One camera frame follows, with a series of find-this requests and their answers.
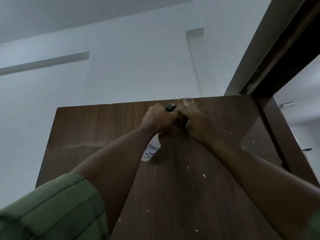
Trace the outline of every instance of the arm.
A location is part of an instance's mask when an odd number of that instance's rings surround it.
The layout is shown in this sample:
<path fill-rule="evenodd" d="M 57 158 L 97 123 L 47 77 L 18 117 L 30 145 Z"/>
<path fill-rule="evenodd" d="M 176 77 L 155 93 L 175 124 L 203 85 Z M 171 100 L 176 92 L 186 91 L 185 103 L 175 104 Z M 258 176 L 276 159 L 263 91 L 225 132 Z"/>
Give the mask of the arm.
<path fill-rule="evenodd" d="M 106 207 L 110 233 L 125 204 L 149 141 L 176 118 L 175 112 L 167 112 L 161 104 L 150 107 L 138 129 L 100 149 L 73 170 L 98 190 Z"/>
<path fill-rule="evenodd" d="M 300 239 L 311 216 L 320 209 L 320 190 L 266 160 L 228 145 L 216 135 L 209 117 L 194 101 L 183 100 L 178 109 L 189 118 L 186 129 L 190 135 L 215 153 L 282 237 Z"/>

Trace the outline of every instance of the white spray bottle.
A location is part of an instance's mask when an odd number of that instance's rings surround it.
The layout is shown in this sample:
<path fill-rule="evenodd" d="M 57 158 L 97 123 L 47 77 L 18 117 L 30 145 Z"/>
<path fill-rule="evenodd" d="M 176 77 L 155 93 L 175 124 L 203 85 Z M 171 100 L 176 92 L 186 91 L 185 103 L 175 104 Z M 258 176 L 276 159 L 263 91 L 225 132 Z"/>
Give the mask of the white spray bottle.
<path fill-rule="evenodd" d="M 168 112 L 174 111 L 177 106 L 175 104 L 169 104 L 166 106 Z M 148 146 L 146 147 L 144 153 L 142 154 L 141 161 L 149 161 L 150 158 L 160 149 L 161 144 L 159 142 L 159 133 L 156 133 L 155 136 L 151 139 Z"/>

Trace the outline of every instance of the bottle label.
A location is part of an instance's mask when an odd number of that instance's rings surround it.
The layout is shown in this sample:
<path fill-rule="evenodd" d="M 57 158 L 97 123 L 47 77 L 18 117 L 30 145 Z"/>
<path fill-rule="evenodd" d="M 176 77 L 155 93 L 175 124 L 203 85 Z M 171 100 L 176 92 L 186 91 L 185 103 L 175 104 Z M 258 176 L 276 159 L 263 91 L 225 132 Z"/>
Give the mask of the bottle label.
<path fill-rule="evenodd" d="M 159 148 L 154 147 L 153 145 L 149 144 L 144 153 L 142 154 L 142 157 L 150 159 L 158 150 Z"/>

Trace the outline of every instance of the forearm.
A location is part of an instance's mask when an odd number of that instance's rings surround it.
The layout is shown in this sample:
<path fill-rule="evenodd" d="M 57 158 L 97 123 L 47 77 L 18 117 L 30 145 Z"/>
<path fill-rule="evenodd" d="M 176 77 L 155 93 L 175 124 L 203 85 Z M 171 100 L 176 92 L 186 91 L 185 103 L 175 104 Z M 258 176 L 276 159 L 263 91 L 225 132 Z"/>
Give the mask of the forearm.
<path fill-rule="evenodd" d="M 73 170 L 98 190 L 106 207 L 110 233 L 130 192 L 142 154 L 157 132 L 154 123 L 146 123 L 100 149 Z"/>
<path fill-rule="evenodd" d="M 283 237 L 301 236 L 320 208 L 317 187 L 222 140 L 211 141 L 209 147 Z"/>

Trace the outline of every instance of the brown door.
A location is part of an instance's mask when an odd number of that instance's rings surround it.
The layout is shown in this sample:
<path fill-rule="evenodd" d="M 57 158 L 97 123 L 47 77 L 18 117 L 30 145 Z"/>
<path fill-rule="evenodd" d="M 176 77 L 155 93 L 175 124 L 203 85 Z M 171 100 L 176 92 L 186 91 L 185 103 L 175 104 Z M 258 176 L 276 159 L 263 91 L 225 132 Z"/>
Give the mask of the brown door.
<path fill-rule="evenodd" d="M 197 100 L 226 140 L 280 166 L 250 96 Z M 36 186 L 136 129 L 156 102 L 172 101 L 58 108 Z M 210 150 L 178 126 L 167 128 L 160 142 L 152 159 L 140 163 L 111 239 L 280 239 Z"/>

